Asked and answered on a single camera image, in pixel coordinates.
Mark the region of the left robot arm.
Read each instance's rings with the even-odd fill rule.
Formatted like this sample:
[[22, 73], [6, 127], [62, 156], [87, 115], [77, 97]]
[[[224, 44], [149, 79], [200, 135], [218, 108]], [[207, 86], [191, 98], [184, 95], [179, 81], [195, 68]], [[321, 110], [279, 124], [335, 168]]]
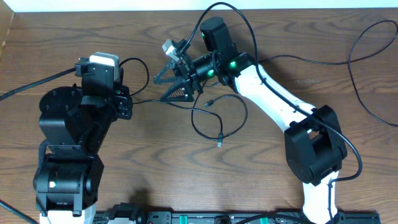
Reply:
[[41, 223], [92, 223], [104, 164], [98, 151], [111, 123], [132, 117], [117, 55], [97, 52], [73, 68], [81, 86], [62, 86], [40, 103], [46, 139], [33, 180]]

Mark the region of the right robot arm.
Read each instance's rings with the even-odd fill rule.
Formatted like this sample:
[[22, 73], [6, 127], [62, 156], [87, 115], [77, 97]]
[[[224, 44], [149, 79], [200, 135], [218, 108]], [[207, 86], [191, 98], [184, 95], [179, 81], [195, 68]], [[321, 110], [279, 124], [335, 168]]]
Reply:
[[168, 64], [155, 77], [157, 85], [170, 83], [161, 101], [193, 101], [201, 83], [218, 81], [255, 103], [284, 133], [286, 161], [303, 183], [303, 214], [313, 223], [336, 223], [334, 179], [347, 156], [336, 113], [327, 105], [316, 108], [297, 98], [239, 52], [221, 17], [200, 24], [207, 54], [191, 59], [187, 40], [166, 40], [162, 46]]

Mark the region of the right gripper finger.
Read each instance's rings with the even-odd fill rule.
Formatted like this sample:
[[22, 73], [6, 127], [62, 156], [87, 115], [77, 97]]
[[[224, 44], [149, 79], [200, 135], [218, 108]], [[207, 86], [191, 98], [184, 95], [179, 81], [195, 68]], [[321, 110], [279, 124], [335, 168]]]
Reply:
[[153, 78], [153, 82], [156, 85], [163, 85], [166, 83], [173, 83], [177, 78], [176, 77], [164, 77], [166, 73], [173, 69], [177, 65], [176, 61], [174, 59], [170, 59], [165, 67]]
[[177, 78], [172, 86], [160, 97], [163, 102], [193, 102], [193, 88], [190, 80]]

